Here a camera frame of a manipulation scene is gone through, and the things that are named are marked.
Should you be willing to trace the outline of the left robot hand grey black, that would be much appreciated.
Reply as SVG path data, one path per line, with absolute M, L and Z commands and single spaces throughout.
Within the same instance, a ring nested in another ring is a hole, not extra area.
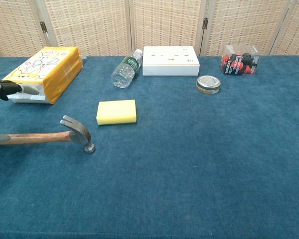
M 15 83 L 12 81 L 0 81 L 0 99 L 8 101 L 8 95 L 15 93 L 26 93 L 38 95 L 39 90 L 36 87 Z M 33 141 L 31 134 L 0 134 L 0 145 L 24 144 Z

